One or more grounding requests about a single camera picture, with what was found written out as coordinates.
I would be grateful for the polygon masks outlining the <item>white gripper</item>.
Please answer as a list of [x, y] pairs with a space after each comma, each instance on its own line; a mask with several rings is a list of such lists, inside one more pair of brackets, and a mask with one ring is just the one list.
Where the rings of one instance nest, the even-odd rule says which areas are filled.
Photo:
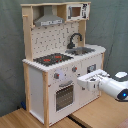
[[85, 74], [77, 78], [77, 84], [88, 91], [96, 91], [99, 87], [99, 82], [103, 77], [108, 77], [109, 74], [101, 69]]

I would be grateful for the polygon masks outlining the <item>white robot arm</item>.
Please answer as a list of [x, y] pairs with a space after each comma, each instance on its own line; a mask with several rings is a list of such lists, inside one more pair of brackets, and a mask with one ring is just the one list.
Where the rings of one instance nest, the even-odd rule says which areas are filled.
[[104, 91], [118, 102], [128, 102], [128, 80], [116, 81], [101, 69], [78, 77], [77, 83], [88, 91]]

